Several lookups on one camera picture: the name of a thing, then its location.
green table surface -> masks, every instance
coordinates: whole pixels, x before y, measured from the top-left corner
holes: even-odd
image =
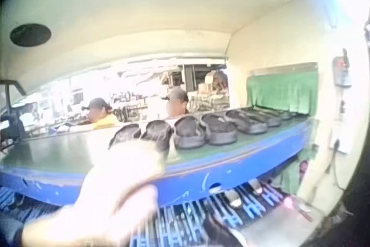
[[[220,152],[231,152],[272,137],[306,120],[307,118],[302,117],[283,121],[280,127],[270,128],[267,133],[261,135],[239,133],[237,142],[225,146],[205,145],[199,149],[176,150],[171,139],[166,163],[168,165],[180,164]],[[44,172],[86,174],[94,164],[107,155],[109,140],[118,129],[118,127],[106,128],[22,141],[9,149],[9,153],[2,159],[1,164],[4,169],[26,168]]]

yellow shirt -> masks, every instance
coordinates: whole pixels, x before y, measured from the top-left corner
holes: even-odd
[[[93,130],[104,127],[113,127],[119,123],[117,117],[114,114],[108,114],[105,118],[98,120],[96,123],[92,124]]]

conveyor belt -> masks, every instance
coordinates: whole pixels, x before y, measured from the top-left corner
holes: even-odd
[[[247,183],[235,188],[242,196],[243,207],[232,209],[222,194],[214,194],[181,205],[158,208],[152,220],[131,235],[132,247],[197,246],[206,241],[202,222],[205,208],[213,210],[219,219],[232,228],[240,229],[263,218],[278,207],[284,195],[268,184],[263,184],[264,193],[254,195]],[[24,195],[0,187],[0,211],[25,223],[42,215],[54,212],[59,207],[36,201]]]
[[[309,126],[306,118],[296,118],[266,134],[239,133],[231,145],[195,150],[171,145],[166,173],[156,181],[160,205],[200,200],[215,184],[228,190],[268,172],[305,147]],[[1,185],[49,204],[73,204],[94,158],[106,152],[107,145],[97,142],[108,142],[108,131],[115,129],[22,142],[2,160]]]

baseball cap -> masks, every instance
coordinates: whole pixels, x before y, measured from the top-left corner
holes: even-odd
[[[82,110],[99,109],[105,107],[106,110],[111,110],[112,107],[103,98],[94,98],[90,101],[88,106],[82,106]]]
[[[180,87],[173,88],[172,91],[162,99],[167,100],[179,99],[182,102],[184,101],[189,102],[189,97],[187,96],[187,93]]]

cable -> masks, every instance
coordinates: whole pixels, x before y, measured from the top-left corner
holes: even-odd
[[[335,143],[334,143],[334,150],[333,150],[333,157],[332,157],[332,164],[333,164],[333,173],[334,173],[334,182],[335,182],[335,186],[340,189],[341,191],[346,191],[346,189],[344,189],[343,187],[341,187],[338,183],[338,176],[336,175],[336,164],[335,164],[335,157],[336,157],[336,154],[338,152],[338,149],[339,149],[339,146],[341,145],[339,139],[335,140]]]

